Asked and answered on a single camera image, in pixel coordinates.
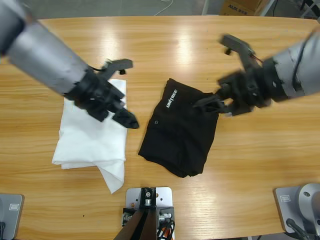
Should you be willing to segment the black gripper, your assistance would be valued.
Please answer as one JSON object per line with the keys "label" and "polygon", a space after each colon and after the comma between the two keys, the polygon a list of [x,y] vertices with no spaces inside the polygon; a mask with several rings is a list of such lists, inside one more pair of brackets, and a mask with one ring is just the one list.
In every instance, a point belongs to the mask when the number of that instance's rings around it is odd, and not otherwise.
{"label": "black gripper", "polygon": [[84,77],[74,84],[74,88],[64,97],[73,101],[76,107],[87,111],[94,119],[103,122],[114,113],[112,119],[127,129],[140,127],[136,116],[124,107],[122,98],[125,95],[92,69],[85,71]]}
{"label": "black gripper", "polygon": [[[194,108],[204,108],[205,112],[229,114],[233,116],[251,112],[255,107],[264,108],[271,101],[282,102],[286,94],[276,71],[276,62],[267,59],[262,66],[250,66],[238,70],[218,81],[220,89],[216,94],[202,98],[193,104]],[[232,99],[225,105],[222,100]]]}

